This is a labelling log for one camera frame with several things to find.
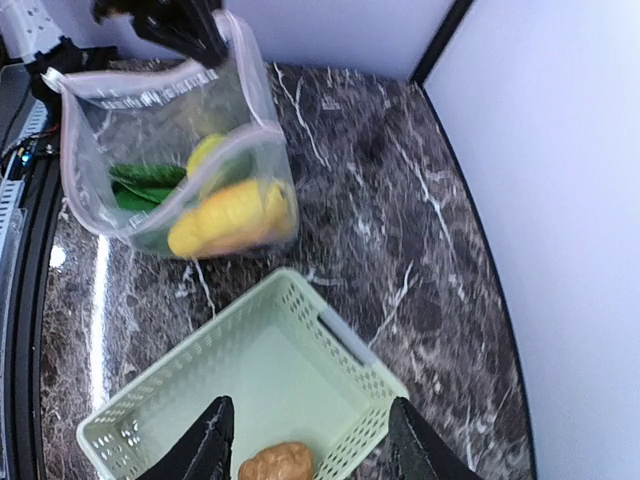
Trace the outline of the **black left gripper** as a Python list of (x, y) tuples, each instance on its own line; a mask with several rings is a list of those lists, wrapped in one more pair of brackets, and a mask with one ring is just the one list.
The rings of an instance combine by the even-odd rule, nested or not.
[(168, 48), (202, 65), (221, 65), (228, 46), (213, 18), (222, 1), (209, 0), (102, 0), (92, 14), (101, 24), (115, 15), (129, 15), (139, 38)]

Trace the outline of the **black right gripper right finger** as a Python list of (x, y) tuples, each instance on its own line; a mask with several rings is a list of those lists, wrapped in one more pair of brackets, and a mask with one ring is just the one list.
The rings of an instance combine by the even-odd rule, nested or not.
[(394, 479), (481, 480), (405, 397), (396, 397), (391, 404), (388, 437)]

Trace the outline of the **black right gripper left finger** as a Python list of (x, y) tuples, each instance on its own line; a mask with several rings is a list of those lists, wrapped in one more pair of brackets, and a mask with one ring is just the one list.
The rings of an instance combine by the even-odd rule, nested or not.
[(145, 479), (230, 479), (234, 405), (217, 397), (156, 464)]

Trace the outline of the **brown potato toy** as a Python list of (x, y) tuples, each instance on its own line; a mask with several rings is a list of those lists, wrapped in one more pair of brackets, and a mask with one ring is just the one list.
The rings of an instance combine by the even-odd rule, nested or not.
[(238, 471), (239, 480), (312, 480), (314, 459), (302, 442), (285, 442), (268, 447), (246, 460)]

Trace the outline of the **yellow lemon toy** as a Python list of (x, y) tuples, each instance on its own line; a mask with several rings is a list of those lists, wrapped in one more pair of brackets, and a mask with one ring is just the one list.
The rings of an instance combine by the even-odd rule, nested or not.
[(214, 152), (226, 139), (223, 134), (210, 134), (206, 136), (192, 151), (186, 166), (186, 174), (188, 178), (193, 177), (205, 158)]

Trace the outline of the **light green plastic basket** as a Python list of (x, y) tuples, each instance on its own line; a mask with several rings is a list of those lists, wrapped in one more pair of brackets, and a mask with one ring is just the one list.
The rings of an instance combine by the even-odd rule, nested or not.
[(388, 432), (406, 387), (296, 271), (279, 269), (78, 426), (104, 479), (135, 479), (219, 396), (235, 407), (231, 467), (283, 442), (318, 479), (345, 479)]

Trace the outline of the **clear dotted zip top bag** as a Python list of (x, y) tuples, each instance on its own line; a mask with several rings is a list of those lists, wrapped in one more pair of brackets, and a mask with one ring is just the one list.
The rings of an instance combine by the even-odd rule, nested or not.
[[(202, 77), (112, 98), (61, 98), (60, 168), (64, 195), (77, 221), (93, 234), (170, 258), (170, 228), (215, 192), (242, 181), (289, 183), (295, 195), (286, 140), (251, 28), (233, 15), (230, 56)], [(225, 141), (196, 174), (187, 174), (148, 212), (118, 207), (109, 169), (116, 163), (176, 165), (186, 169), (194, 148), (210, 134)]]

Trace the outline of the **green bok choy toy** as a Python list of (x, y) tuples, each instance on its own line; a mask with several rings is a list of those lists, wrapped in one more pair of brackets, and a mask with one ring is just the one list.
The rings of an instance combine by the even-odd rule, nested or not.
[(125, 211), (148, 212), (173, 193), (186, 177), (176, 165), (116, 163), (109, 169), (112, 192)]

